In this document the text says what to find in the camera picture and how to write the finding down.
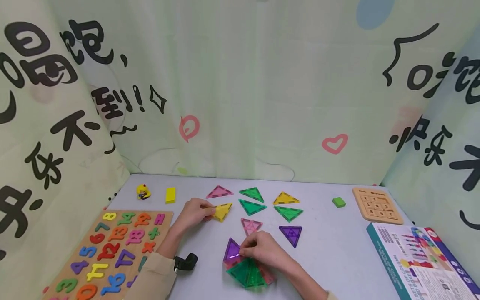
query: beige sleeve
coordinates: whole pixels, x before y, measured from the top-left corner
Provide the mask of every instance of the beige sleeve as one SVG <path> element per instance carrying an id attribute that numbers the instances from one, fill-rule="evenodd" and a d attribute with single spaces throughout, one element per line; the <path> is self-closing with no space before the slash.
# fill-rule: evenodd
<path id="1" fill-rule="evenodd" d="M 327 300 L 338 300 L 332 292 L 328 292 Z"/>
<path id="2" fill-rule="evenodd" d="M 164 300 L 170 294 L 177 274 L 175 261 L 153 252 L 145 262 L 124 300 Z"/>

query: yellow doll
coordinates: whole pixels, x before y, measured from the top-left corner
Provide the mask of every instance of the yellow doll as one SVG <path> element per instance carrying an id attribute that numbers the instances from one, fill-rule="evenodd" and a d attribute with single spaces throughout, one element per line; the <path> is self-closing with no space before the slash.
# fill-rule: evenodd
<path id="1" fill-rule="evenodd" d="M 151 193 L 145 184 L 140 184 L 139 186 L 137 186 L 137 199 L 144 200 L 150 196 L 151 196 Z"/>

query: fabric backdrop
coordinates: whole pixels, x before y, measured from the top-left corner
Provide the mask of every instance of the fabric backdrop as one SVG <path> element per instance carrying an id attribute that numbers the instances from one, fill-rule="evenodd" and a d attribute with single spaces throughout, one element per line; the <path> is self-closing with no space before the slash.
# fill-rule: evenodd
<path id="1" fill-rule="evenodd" d="M 6 0 L 0 8 L 8 170 L 0 289 L 34 299 L 128 170 L 380 183 L 415 141 L 405 128 L 440 93 L 480 2 Z M 33 191 L 20 207 L 25 233 L 5 186 L 16 199 Z M 395 196 L 402 204 L 406 195 Z"/>
<path id="2" fill-rule="evenodd" d="M 417 225 L 435 229 L 478 284 L 480 26 L 451 70 L 384 185 Z"/>

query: person's left hand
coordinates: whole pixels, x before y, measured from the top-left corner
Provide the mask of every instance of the person's left hand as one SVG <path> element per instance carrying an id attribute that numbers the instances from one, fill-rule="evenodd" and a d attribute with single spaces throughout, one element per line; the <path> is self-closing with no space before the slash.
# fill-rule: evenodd
<path id="1" fill-rule="evenodd" d="M 192 198 L 185 203 L 172 228 L 185 232 L 202 220 L 210 220 L 214 213 L 215 207 L 210 202 L 200 198 Z"/>

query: printed box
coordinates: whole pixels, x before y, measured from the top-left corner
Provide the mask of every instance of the printed box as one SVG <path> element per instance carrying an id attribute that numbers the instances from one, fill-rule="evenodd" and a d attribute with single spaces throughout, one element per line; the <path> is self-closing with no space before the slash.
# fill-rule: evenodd
<path id="1" fill-rule="evenodd" d="M 480 288 L 433 229 L 370 223 L 367 231 L 401 300 L 480 299 Z"/>

